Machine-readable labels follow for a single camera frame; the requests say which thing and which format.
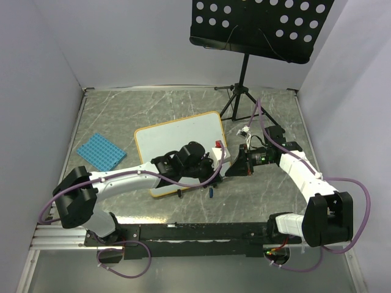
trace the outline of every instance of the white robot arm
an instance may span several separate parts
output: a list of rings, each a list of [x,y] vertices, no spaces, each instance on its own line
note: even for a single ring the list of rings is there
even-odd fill
[[[199,186],[215,185],[222,181],[221,165],[229,160],[228,150],[223,152],[221,145],[205,154],[203,146],[190,142],[180,151],[171,151],[137,167],[90,173],[85,167],[77,167],[55,188],[53,195],[79,183],[93,183],[56,200],[62,226],[83,226],[102,239],[114,241],[119,232],[117,219],[114,214],[102,211],[96,203],[133,190],[176,184],[182,177],[199,179]]]
[[[247,136],[249,128],[238,134]],[[277,164],[300,190],[307,202],[305,215],[291,212],[273,214],[268,220],[268,234],[288,234],[304,238],[310,246],[349,241],[353,237],[353,200],[339,192],[316,172],[296,142],[286,142],[280,126],[265,129],[268,136],[298,158],[283,152],[265,138],[264,147],[252,150],[249,141],[239,146],[239,155],[226,176],[249,176],[258,165]]]

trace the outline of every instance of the music stand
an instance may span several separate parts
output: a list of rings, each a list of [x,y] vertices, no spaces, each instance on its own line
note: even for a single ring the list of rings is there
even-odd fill
[[[235,100],[232,121],[245,94],[256,99],[244,84],[250,55],[288,63],[310,60],[313,46],[334,0],[193,0],[190,42],[208,49],[244,53],[239,83],[215,90],[230,89],[233,95],[220,113],[222,117]],[[262,112],[277,122],[262,108]]]

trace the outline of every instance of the metal frame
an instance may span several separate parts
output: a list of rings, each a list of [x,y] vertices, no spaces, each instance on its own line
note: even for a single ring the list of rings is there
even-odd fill
[[[182,86],[182,85],[172,86],[172,85],[170,85],[170,86],[147,86],[147,87],[142,86],[142,87],[132,87],[132,88],[126,88],[126,89],[108,89],[108,90],[123,90],[123,91],[148,90],[148,89],[150,89],[150,90],[157,90],[157,89],[190,90],[190,89],[210,89],[210,88],[213,89],[214,86],[212,86],[212,85],[211,86],[204,86],[204,85],[201,85],[201,86],[193,86],[193,85],[192,86]],[[69,143],[67,156],[65,158],[64,167],[62,169],[59,182],[62,180],[62,178],[65,175],[65,170],[66,170],[66,167],[68,164],[68,160],[70,157],[70,153],[71,153],[71,149],[72,149],[73,142],[75,139],[75,135],[76,135],[79,123],[80,123],[80,119],[81,119],[81,115],[82,115],[82,112],[84,109],[84,105],[86,103],[87,92],[88,92],[88,89],[84,89],[78,117],[76,119],[75,127],[74,127],[72,135],[71,135],[71,140]],[[310,140],[310,136],[308,134],[307,127],[305,125],[304,117],[301,112],[301,108],[300,108],[300,105],[298,102],[297,95],[295,95],[294,98],[295,98],[296,105],[299,109],[300,116],[302,118],[305,133],[307,134],[307,138],[309,140],[309,144],[310,144],[310,147],[311,147],[311,150],[313,153],[313,157],[315,160],[315,165],[317,168],[319,168],[318,161],[315,156],[315,152],[313,151],[313,146],[312,146],[312,143]],[[112,248],[112,247],[99,247],[99,246],[98,247],[85,247],[84,246],[85,239],[86,239],[86,230],[83,227],[74,228],[71,230],[66,230],[66,229],[63,229],[60,225],[48,225],[48,226],[39,225],[39,226],[37,226],[36,231],[33,236],[33,239],[32,239],[32,242],[31,242],[29,254],[27,256],[27,260],[24,265],[24,269],[21,274],[20,282],[18,284],[16,293],[28,293],[29,287],[31,284],[31,280],[34,275],[34,270],[35,270],[35,267],[36,267],[38,257],[39,257],[41,250],[99,250],[99,249],[103,249],[103,248]],[[329,246],[331,246],[331,247],[341,247],[341,246],[344,247],[346,245],[348,245],[347,242],[332,244]],[[273,247],[278,247],[278,246],[279,245],[276,245],[276,244],[265,244],[263,246],[263,248],[273,248]],[[308,247],[308,245],[307,244],[288,244],[287,247],[302,247],[304,249],[305,247]],[[351,272],[353,283],[356,288],[356,292],[359,292],[359,293],[368,292],[368,289],[365,285],[364,278],[362,276],[362,272],[360,269],[360,265],[359,265],[359,262],[357,260],[357,257],[356,257],[354,250],[352,249],[349,252],[345,253],[345,256],[346,256],[346,261],[347,261],[349,270]]]

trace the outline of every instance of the white panel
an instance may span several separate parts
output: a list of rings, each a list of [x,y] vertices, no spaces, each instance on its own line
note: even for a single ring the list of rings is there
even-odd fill
[[[228,85],[239,80],[242,54],[190,43],[191,0],[34,2],[83,87]],[[252,56],[246,84],[300,88],[346,2],[334,2],[312,61],[297,65]]]
[[[174,120],[169,123],[141,128],[136,130],[137,149],[142,162],[149,162],[153,158],[162,156],[170,151],[179,151],[189,142],[200,143],[205,152],[211,151],[216,146],[216,141],[221,140],[227,147],[224,139],[224,130],[221,125],[220,115],[217,112],[196,115],[185,119]],[[223,165],[220,174],[223,176],[230,164]],[[194,178],[182,178],[179,182],[184,184],[199,184]],[[164,186],[151,189],[152,196],[160,196],[184,189],[178,185]]]
[[[15,292],[82,93],[31,1],[1,1],[0,36],[0,284]]]
[[[349,1],[299,92],[324,175],[358,179],[371,193],[371,216],[355,246],[369,292],[390,291],[390,31],[390,1]],[[357,229],[364,195],[335,185],[352,195]]]

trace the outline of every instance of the marble floor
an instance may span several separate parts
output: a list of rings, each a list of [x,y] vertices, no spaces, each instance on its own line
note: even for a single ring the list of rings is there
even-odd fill
[[[307,138],[294,92],[288,90],[252,89],[260,97],[263,107],[286,130],[288,141],[295,140],[304,149],[311,163],[313,153]],[[212,88],[163,88],[144,90],[88,90],[84,108],[72,144],[65,174],[85,165],[93,166],[76,154],[76,149],[99,132],[127,153],[116,167],[127,168],[141,163],[134,141],[136,129],[216,110],[221,111],[228,100],[225,90]],[[238,116],[250,115],[254,104],[241,98]],[[230,117],[229,108],[226,117]],[[272,123],[263,116],[266,126]],[[228,149],[235,158],[242,137],[236,135],[248,120],[223,121]],[[261,136],[258,122],[252,127],[253,135]],[[148,190],[137,190],[109,198],[100,203],[105,211],[113,212],[120,223],[219,223],[263,222],[270,214],[296,212],[302,214],[306,203],[290,178],[276,165],[256,167],[248,177],[224,180],[209,198],[208,189],[153,198]]]

